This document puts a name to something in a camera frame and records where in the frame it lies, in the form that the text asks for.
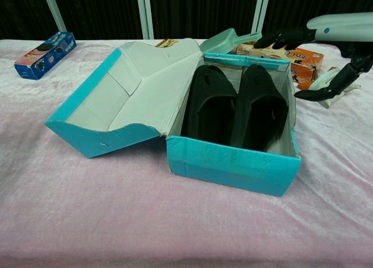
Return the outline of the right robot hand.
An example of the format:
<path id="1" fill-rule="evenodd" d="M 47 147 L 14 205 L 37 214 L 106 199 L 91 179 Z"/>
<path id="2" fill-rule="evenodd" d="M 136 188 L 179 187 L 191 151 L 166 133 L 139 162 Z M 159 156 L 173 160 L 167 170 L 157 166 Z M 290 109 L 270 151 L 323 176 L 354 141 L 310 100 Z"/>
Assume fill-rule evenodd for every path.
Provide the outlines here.
<path id="1" fill-rule="evenodd" d="M 372 12 L 318 16 L 303 27 L 264 34 L 254 47 L 293 50 L 306 43 L 334 45 L 342 57 L 350 59 L 327 87 L 301 90 L 294 95 L 308 101 L 331 99 L 372 68 Z"/>

